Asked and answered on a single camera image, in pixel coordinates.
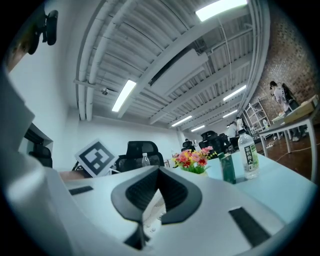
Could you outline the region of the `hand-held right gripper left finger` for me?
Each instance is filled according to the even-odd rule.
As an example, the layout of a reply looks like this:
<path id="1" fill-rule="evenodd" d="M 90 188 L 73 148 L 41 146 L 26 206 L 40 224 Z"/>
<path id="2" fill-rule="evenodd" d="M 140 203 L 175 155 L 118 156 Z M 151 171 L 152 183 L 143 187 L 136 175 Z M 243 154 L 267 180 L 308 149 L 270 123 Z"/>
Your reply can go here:
<path id="1" fill-rule="evenodd" d="M 158 171 L 157 165 L 149 166 L 111 192 L 111 202 L 117 212 L 124 219 L 137 223 L 136 230 L 124 242 L 137 250 L 142 250 L 150 240 L 144 232 L 144 212 L 158 189 Z"/>

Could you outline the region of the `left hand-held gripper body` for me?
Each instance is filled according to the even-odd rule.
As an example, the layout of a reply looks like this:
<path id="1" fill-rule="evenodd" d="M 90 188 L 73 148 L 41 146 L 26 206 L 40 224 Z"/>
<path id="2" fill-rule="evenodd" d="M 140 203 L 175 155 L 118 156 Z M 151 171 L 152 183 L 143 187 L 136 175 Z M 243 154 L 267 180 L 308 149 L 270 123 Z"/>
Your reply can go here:
<path id="1" fill-rule="evenodd" d="M 112 174 L 112 166 L 119 156 L 111 151 L 100 139 L 95 139 L 75 154 L 75 159 L 92 178 Z"/>

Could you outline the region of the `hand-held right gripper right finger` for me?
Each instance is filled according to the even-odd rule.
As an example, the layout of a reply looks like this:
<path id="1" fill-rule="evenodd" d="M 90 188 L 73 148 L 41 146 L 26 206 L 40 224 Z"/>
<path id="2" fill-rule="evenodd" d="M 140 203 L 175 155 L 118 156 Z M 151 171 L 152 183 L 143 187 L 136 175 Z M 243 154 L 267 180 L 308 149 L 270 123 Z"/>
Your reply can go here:
<path id="1" fill-rule="evenodd" d="M 186 221 L 202 203 L 202 192 L 198 186 L 162 166 L 158 169 L 158 189 L 166 208 L 161 217 L 163 225 Z"/>

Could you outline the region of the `person's left forearm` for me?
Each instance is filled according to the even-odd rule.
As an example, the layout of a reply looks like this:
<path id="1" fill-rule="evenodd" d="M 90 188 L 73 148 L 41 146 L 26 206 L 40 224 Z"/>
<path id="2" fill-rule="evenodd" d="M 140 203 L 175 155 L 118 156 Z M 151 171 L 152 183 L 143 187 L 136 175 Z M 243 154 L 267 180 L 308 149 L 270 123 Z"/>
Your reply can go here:
<path id="1" fill-rule="evenodd" d="M 83 170 L 61 171 L 59 172 L 59 175 L 61 179 L 65 182 L 91 178 L 91 176 Z"/>

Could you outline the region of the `white desk telephone base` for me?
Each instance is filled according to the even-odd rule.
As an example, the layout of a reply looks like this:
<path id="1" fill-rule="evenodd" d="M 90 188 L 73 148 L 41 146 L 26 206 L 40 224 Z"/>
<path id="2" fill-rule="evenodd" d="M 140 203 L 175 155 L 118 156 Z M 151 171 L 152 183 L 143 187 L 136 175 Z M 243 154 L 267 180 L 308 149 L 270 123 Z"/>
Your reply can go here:
<path id="1" fill-rule="evenodd" d="M 152 238 L 162 226 L 162 216 L 167 213 L 164 198 L 158 189 L 142 214 L 143 231 Z"/>

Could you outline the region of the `potted artificial flowers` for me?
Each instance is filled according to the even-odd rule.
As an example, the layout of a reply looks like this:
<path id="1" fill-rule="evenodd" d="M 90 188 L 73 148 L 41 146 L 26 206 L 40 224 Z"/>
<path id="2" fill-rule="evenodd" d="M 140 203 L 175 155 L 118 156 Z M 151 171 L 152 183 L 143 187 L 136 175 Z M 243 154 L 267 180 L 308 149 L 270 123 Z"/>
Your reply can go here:
<path id="1" fill-rule="evenodd" d="M 183 171 L 207 175 L 208 161 L 217 158 L 218 154 L 212 146 L 204 147 L 200 150 L 186 149 L 172 157 L 174 167 L 180 167 Z"/>

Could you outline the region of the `black mesh office chair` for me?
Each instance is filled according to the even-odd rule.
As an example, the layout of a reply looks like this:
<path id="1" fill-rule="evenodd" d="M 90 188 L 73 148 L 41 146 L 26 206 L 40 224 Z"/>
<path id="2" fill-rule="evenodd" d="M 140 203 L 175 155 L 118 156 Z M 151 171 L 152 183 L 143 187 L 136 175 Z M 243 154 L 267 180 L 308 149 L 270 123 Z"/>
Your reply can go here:
<path id="1" fill-rule="evenodd" d="M 44 167 L 53 167 L 51 151 L 42 144 L 35 144 L 33 146 L 33 150 L 30 151 L 28 154 L 36 158 Z"/>
<path id="2" fill-rule="evenodd" d="M 224 133 L 217 134 L 215 131 L 209 130 L 201 134 L 202 141 L 200 141 L 199 147 L 201 149 L 211 146 L 213 150 L 219 153 L 227 153 L 231 143 L 228 140 L 228 136 Z"/>
<path id="3" fill-rule="evenodd" d="M 115 162 L 116 170 L 127 172 L 142 168 L 143 153 L 147 153 L 151 166 L 165 166 L 164 158 L 154 142 L 129 141 L 126 154 L 119 155 L 118 160 Z"/>
<path id="4" fill-rule="evenodd" d="M 183 142 L 181 152 L 186 150 L 190 150 L 192 152 L 196 150 L 192 141 L 186 140 L 185 142 Z"/>

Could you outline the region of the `green drink can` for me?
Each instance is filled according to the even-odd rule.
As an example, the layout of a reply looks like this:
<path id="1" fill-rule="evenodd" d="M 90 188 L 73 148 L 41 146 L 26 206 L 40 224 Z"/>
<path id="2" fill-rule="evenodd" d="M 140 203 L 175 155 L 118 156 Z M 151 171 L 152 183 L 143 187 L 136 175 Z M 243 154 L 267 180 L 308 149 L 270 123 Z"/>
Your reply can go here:
<path id="1" fill-rule="evenodd" d="M 217 156 L 220 162 L 222 179 L 230 184 L 235 184 L 236 175 L 231 154 L 221 152 Z"/>

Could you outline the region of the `clear bottle with pale label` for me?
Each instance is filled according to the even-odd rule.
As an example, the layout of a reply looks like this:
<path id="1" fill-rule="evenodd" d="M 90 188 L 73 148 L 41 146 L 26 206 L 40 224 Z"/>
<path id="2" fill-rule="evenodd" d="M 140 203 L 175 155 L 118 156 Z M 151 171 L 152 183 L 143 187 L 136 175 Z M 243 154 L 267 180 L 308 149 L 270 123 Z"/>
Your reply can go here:
<path id="1" fill-rule="evenodd" d="M 259 175 L 260 164 L 256 145 L 245 129 L 239 130 L 238 134 L 238 148 L 244 169 L 244 177 L 247 180 L 251 180 Z"/>

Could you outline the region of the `person's white shirt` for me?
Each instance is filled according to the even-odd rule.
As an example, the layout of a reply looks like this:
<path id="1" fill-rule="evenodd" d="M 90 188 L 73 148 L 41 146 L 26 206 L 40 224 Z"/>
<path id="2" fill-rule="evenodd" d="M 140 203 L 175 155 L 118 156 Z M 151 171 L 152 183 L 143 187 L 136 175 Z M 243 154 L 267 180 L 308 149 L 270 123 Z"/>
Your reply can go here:
<path id="1" fill-rule="evenodd" d="M 18 151 L 34 117 L 0 68 L 0 161 Z"/>

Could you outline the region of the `white metal shelf rack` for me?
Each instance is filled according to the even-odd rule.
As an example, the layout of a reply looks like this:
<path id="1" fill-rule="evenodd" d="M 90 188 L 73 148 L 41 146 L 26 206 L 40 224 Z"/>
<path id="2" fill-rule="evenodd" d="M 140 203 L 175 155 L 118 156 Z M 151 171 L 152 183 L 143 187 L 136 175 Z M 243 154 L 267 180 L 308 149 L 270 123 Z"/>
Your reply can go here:
<path id="1" fill-rule="evenodd" d="M 248 104 L 244 109 L 244 117 L 250 130 L 256 133 L 265 130 L 270 125 L 269 118 L 259 99 Z"/>

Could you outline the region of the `ceiling air conditioner unit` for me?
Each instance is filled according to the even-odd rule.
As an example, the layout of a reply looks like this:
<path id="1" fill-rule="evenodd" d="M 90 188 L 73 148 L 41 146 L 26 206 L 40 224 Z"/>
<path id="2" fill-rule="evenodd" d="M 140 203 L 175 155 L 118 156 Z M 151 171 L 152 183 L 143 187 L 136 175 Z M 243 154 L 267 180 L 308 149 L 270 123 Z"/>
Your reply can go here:
<path id="1" fill-rule="evenodd" d="M 151 86 L 150 90 L 160 96 L 168 96 L 195 75 L 204 71 L 203 65 L 209 60 L 203 52 L 198 54 L 190 49 L 173 63 Z"/>

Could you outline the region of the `white table with grey legs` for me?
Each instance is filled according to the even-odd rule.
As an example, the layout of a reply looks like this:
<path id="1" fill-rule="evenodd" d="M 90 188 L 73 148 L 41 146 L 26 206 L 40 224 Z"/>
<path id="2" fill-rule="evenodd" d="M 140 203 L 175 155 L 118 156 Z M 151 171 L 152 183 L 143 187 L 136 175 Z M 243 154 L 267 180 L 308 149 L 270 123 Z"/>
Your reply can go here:
<path id="1" fill-rule="evenodd" d="M 306 125 L 309 133 L 309 139 L 310 139 L 310 149 L 311 149 L 311 158 L 312 158 L 311 181 L 313 183 L 316 183 L 317 177 L 318 177 L 318 149 L 317 149 L 317 143 L 316 143 L 316 133 L 313 126 L 313 118 L 316 116 L 319 110 L 320 110 L 320 104 L 316 106 L 316 108 L 312 113 L 307 114 L 301 117 L 300 119 L 295 120 L 294 122 L 287 123 L 287 124 L 285 123 L 274 124 L 270 127 L 270 129 L 261 131 L 258 134 L 260 137 L 260 141 L 262 144 L 262 149 L 265 157 L 268 158 L 268 150 L 266 146 L 265 136 L 272 135 L 274 133 L 279 133 L 279 132 L 284 132 L 287 152 L 290 154 L 292 151 L 289 144 L 290 142 L 289 142 L 288 130 Z"/>

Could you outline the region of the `flat cardboard box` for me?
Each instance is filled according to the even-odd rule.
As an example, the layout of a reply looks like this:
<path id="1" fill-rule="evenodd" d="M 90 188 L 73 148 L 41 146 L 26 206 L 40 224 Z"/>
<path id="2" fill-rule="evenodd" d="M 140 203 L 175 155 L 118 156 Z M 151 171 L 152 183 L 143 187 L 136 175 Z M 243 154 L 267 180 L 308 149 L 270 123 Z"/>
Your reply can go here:
<path id="1" fill-rule="evenodd" d="M 283 113 L 282 115 L 272 119 L 271 121 L 275 124 L 280 122 L 281 124 L 293 123 L 301 118 L 308 117 L 311 115 L 319 103 L 319 96 L 315 94 L 309 100 L 304 101 L 298 108 L 292 110 L 289 114 Z"/>

